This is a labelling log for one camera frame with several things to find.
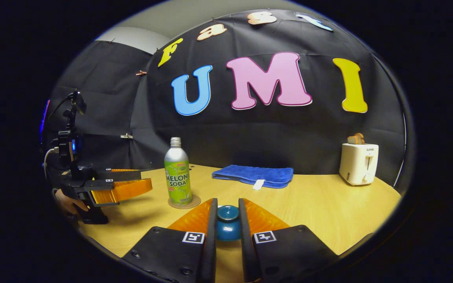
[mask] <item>towel tag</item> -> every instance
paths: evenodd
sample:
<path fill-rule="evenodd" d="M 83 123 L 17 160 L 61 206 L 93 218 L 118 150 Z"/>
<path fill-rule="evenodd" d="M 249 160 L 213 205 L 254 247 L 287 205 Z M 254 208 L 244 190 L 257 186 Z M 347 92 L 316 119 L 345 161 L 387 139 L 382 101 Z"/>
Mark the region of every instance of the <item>towel tag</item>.
<path fill-rule="evenodd" d="M 265 180 L 261 180 L 261 179 L 257 180 L 253 186 L 253 190 L 257 190 L 257 191 L 261 190 L 261 187 L 263 186 L 264 182 L 265 182 Z"/>

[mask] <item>melon soda bottle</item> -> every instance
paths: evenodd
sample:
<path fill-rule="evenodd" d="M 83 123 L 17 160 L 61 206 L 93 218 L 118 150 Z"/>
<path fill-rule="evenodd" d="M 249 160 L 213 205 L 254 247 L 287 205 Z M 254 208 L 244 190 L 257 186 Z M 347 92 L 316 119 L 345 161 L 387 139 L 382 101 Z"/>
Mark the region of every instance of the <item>melon soda bottle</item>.
<path fill-rule="evenodd" d="M 181 138 L 171 138 L 171 148 L 164 158 L 167 190 L 172 204 L 185 206 L 192 201 L 188 156 L 181 148 Z"/>

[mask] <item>bottle cap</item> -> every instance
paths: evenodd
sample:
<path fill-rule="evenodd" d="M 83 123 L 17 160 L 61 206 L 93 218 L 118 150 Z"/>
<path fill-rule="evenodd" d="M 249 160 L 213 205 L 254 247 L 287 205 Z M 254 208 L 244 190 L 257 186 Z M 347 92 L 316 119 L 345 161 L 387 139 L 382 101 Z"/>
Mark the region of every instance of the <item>bottle cap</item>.
<path fill-rule="evenodd" d="M 171 145 L 181 145 L 181 138 L 178 137 L 171 138 Z"/>

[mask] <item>white cable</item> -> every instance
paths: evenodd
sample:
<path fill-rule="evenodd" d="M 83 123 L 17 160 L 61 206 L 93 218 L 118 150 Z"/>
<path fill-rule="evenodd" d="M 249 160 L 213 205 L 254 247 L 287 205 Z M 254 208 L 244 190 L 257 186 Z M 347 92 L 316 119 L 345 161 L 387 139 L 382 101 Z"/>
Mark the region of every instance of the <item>white cable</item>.
<path fill-rule="evenodd" d="M 59 147 L 54 147 L 52 149 L 49 149 L 46 154 L 45 154 L 45 160 L 43 160 L 43 170 L 45 171 L 45 179 L 48 179 L 46 175 L 46 159 L 48 158 L 48 155 L 50 153 L 58 153 L 59 152 Z"/>

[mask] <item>cork coaster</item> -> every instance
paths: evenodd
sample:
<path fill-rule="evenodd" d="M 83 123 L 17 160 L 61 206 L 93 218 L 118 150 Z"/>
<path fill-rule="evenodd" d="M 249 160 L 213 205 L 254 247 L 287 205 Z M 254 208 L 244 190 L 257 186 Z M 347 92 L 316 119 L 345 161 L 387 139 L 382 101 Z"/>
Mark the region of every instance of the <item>cork coaster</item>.
<path fill-rule="evenodd" d="M 192 201 L 190 201 L 189 204 L 185 204 L 184 206 L 177 206 L 176 204 L 173 204 L 171 199 L 167 201 L 169 206 L 172 206 L 173 208 L 180 208 L 180 209 L 187 209 L 187 208 L 194 208 L 200 204 L 201 200 L 200 197 L 193 195 L 192 194 Z"/>

